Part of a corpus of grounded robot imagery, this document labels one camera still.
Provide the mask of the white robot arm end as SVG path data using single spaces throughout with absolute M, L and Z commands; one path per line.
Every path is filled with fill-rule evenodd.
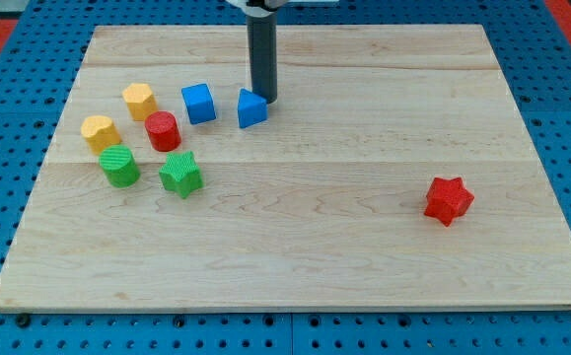
M 333 7 L 338 5 L 339 0 L 226 0 L 226 2 L 240 9 L 246 16 L 264 18 L 283 7 Z

